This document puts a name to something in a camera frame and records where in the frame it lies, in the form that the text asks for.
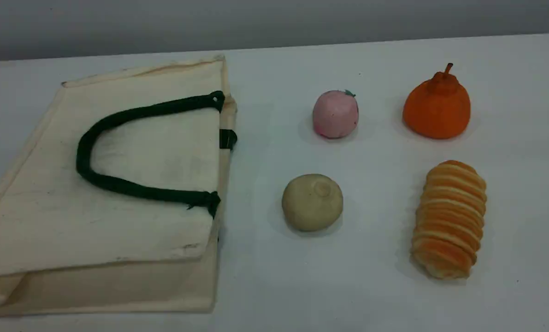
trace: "plastic food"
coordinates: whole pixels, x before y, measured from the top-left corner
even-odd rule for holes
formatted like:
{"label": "plastic food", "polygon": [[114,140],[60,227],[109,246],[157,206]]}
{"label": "plastic food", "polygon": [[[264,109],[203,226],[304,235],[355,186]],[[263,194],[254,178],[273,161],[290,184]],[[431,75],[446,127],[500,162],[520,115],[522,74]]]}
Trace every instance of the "plastic food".
{"label": "plastic food", "polygon": [[333,179],[321,174],[299,176],[283,193],[287,222],[300,231],[319,231],[333,224],[344,209],[342,191]]}
{"label": "plastic food", "polygon": [[449,71],[434,74],[417,86],[403,107],[403,121],[414,132],[435,139],[462,134],[471,117],[471,101],[465,88]]}
{"label": "plastic food", "polygon": [[462,162],[445,161],[426,176],[416,211],[413,257],[439,279],[468,278],[481,248],[485,181]]}
{"label": "plastic food", "polygon": [[313,107],[313,130],[326,138],[341,138],[358,124],[358,103],[352,92],[328,91]]}

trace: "toy peach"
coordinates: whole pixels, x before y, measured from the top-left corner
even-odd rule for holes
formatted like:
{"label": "toy peach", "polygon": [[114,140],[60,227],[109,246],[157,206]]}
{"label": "toy peach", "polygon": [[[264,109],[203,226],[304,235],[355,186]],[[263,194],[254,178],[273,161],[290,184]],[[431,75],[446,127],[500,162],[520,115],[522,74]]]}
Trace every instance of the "toy peach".
{"label": "toy peach", "polygon": [[313,130],[326,138],[341,138],[358,124],[358,103],[352,92],[328,91],[313,107]]}

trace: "gray wall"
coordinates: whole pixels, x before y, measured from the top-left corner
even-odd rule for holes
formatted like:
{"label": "gray wall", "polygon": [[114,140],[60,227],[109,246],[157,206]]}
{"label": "gray wall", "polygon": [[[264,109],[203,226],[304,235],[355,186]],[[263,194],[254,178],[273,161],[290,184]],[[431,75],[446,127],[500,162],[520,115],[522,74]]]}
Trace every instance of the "gray wall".
{"label": "gray wall", "polygon": [[0,0],[0,59],[549,32],[549,0]]}

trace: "beige onion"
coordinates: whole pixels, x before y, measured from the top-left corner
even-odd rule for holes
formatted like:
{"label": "beige onion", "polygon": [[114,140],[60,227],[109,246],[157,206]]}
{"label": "beige onion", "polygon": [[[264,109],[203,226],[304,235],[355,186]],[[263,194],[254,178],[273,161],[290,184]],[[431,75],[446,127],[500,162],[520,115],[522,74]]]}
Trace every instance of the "beige onion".
{"label": "beige onion", "polygon": [[320,231],[333,224],[344,209],[340,186],[321,174],[292,179],[283,193],[287,222],[300,231]]}

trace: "pear stem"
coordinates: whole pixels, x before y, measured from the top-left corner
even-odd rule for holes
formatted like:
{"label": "pear stem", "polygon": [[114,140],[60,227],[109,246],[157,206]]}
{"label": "pear stem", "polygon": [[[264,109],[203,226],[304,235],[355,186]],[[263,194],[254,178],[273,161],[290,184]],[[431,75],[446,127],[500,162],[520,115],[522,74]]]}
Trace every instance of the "pear stem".
{"label": "pear stem", "polygon": [[447,68],[444,70],[444,73],[445,73],[445,74],[448,74],[449,71],[451,71],[451,68],[453,68],[453,64],[452,64],[452,63],[449,63],[449,64],[447,65]]}

